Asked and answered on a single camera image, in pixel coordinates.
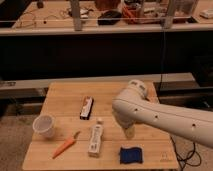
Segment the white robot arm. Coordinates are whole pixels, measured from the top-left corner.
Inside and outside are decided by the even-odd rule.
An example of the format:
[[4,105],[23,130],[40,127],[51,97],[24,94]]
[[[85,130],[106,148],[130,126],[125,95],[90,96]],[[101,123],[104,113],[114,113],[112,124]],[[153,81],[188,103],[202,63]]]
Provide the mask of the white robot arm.
[[153,103],[147,96],[145,83],[131,80],[113,99],[114,117],[124,130],[144,123],[213,148],[213,112]]

